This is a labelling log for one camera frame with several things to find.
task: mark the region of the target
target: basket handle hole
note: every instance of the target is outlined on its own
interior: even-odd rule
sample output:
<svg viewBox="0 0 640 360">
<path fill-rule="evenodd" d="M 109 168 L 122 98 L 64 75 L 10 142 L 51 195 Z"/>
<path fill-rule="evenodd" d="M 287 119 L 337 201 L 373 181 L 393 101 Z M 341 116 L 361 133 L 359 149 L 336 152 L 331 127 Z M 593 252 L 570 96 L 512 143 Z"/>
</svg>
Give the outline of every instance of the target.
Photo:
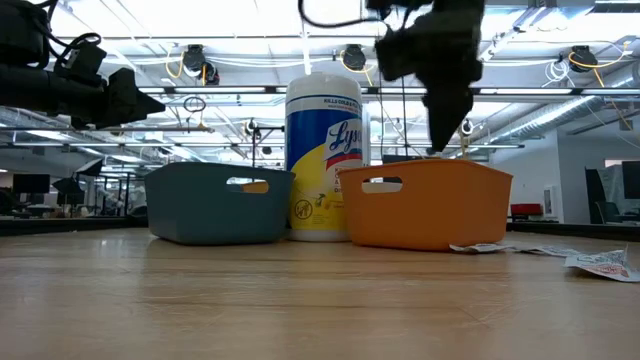
<svg viewBox="0 0 640 360">
<path fill-rule="evenodd" d="M 402 190 L 402 186 L 402 179 L 399 177 L 370 178 L 362 182 L 362 192 L 365 194 L 394 193 Z"/>
<path fill-rule="evenodd" d="M 269 183 L 264 179 L 230 177 L 227 179 L 227 190 L 250 194 L 266 194 L 269 192 Z"/>
</svg>

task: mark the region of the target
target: wooden table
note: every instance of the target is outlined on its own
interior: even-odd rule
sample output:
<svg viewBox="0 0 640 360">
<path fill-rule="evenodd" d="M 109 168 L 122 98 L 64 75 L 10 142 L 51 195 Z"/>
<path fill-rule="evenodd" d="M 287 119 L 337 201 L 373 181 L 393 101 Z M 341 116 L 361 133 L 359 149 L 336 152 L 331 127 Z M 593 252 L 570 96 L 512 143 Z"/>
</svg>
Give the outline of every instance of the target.
<svg viewBox="0 0 640 360">
<path fill-rule="evenodd" d="M 640 244 L 629 250 L 640 265 Z M 184 247 L 146 229 L 2 238 L 0 359 L 639 359 L 640 286 L 562 265 L 345 243 Z"/>
</svg>

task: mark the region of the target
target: crumpled paper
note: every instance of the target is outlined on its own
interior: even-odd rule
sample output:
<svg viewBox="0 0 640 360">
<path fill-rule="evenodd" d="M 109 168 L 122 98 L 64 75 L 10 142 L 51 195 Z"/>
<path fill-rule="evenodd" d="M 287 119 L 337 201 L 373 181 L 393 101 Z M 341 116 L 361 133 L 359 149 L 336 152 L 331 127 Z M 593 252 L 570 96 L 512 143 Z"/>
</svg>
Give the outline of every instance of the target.
<svg viewBox="0 0 640 360">
<path fill-rule="evenodd" d="M 573 249 L 563 249 L 557 246 L 536 246 L 532 248 L 518 248 L 518 252 L 536 254 L 536 255 L 549 255 L 549 256 L 557 256 L 557 257 L 568 257 L 568 256 L 578 256 L 583 255 L 578 250 Z"/>
<path fill-rule="evenodd" d="M 579 268 L 592 274 L 623 282 L 640 282 L 640 272 L 627 262 L 626 250 L 615 250 L 600 254 L 569 256 L 565 267 Z"/>
<path fill-rule="evenodd" d="M 512 245 L 501 245 L 501 244 L 476 244 L 471 246 L 449 245 L 449 247 L 453 251 L 467 253 L 467 254 L 489 254 L 489 253 L 503 251 L 506 249 L 514 249 L 514 246 Z"/>
<path fill-rule="evenodd" d="M 640 272 L 627 262 L 626 250 L 615 250 L 599 254 L 584 254 L 574 249 L 564 249 L 557 246 L 536 246 L 519 248 L 503 244 L 476 244 L 472 246 L 449 247 L 466 254 L 491 254 L 505 250 L 513 250 L 523 254 L 548 255 L 565 258 L 564 266 L 578 268 L 592 274 L 622 282 L 640 282 Z"/>
</svg>

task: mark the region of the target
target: disinfecting wipes canister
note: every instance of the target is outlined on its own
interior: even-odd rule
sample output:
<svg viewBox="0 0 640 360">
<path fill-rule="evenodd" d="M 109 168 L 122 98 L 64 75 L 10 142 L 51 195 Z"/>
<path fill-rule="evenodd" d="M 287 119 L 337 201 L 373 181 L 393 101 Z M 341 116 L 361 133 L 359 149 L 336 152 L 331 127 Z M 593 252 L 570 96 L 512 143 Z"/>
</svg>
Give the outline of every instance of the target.
<svg viewBox="0 0 640 360">
<path fill-rule="evenodd" d="M 346 241 L 338 171 L 362 166 L 362 100 L 357 82 L 313 73 L 287 88 L 286 155 L 296 174 L 290 238 Z"/>
</svg>

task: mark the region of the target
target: blue basket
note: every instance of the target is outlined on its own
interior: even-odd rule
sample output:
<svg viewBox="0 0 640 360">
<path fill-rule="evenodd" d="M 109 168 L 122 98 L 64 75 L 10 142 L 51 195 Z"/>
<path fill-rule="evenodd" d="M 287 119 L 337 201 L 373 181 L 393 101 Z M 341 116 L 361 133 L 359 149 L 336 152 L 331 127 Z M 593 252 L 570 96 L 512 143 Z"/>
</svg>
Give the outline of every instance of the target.
<svg viewBox="0 0 640 360">
<path fill-rule="evenodd" d="M 266 193 L 227 185 L 230 178 L 262 179 Z M 284 236 L 291 172 L 212 163 L 172 163 L 145 177 L 149 229 L 185 245 L 274 242 Z"/>
</svg>

